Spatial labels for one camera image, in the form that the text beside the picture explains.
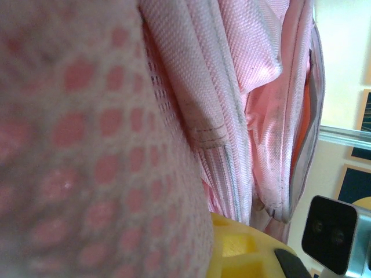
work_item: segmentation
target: pink bag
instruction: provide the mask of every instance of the pink bag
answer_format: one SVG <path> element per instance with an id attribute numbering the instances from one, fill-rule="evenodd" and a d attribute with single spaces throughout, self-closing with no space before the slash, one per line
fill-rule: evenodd
<path id="1" fill-rule="evenodd" d="M 318 138 L 324 97 L 324 71 L 318 29 L 312 20 L 312 1 L 291 1 L 283 23 L 283 73 L 275 81 L 248 95 L 246 117 L 252 142 L 256 195 L 263 204 L 252 210 L 251 225 L 286 241 L 288 223 L 303 193 Z M 301 125 L 301 108 L 307 60 L 310 74 L 310 124 L 302 146 L 295 146 Z M 294 148 L 300 148 L 292 161 Z"/>
<path id="2" fill-rule="evenodd" d="M 142 0 L 140 8 L 210 186 L 209 208 L 245 224 L 253 184 L 241 94 L 215 1 Z"/>

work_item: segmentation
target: pink mesh fabric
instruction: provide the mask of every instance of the pink mesh fabric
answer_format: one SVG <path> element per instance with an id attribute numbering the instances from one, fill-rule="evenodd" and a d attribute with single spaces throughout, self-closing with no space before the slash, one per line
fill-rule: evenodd
<path id="1" fill-rule="evenodd" d="M 0 30 L 0 276 L 205 277 L 198 161 L 136 4 L 2 1 Z"/>

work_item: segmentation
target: white wall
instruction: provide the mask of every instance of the white wall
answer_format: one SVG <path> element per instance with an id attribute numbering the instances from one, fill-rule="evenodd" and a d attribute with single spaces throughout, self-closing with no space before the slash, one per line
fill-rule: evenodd
<path id="1" fill-rule="evenodd" d="M 354 129 L 371 56 L 371 0 L 316 0 L 315 14 L 322 39 L 326 94 L 322 125 Z M 292 219 L 289 245 L 308 269 L 322 270 L 301 248 L 310 201 L 315 195 L 334 197 L 344 164 L 371 168 L 346 159 L 348 147 L 320 141 L 305 193 Z"/>
<path id="2" fill-rule="evenodd" d="M 371 56 L 371 0 L 316 0 L 325 59 L 322 124 L 356 128 Z"/>

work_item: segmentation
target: yellow plastic object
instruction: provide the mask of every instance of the yellow plastic object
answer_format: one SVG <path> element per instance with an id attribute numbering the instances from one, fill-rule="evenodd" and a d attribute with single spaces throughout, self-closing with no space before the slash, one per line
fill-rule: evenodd
<path id="1" fill-rule="evenodd" d="M 214 251 L 207 278 L 286 278 L 274 250 L 287 245 L 252 227 L 212 213 Z"/>

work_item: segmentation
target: webcam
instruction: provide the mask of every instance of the webcam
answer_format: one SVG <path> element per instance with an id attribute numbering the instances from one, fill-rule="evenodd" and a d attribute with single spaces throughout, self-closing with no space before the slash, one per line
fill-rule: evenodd
<path id="1" fill-rule="evenodd" d="M 371 277 L 371 212 L 338 200 L 312 199 L 301 246 L 336 275 Z"/>

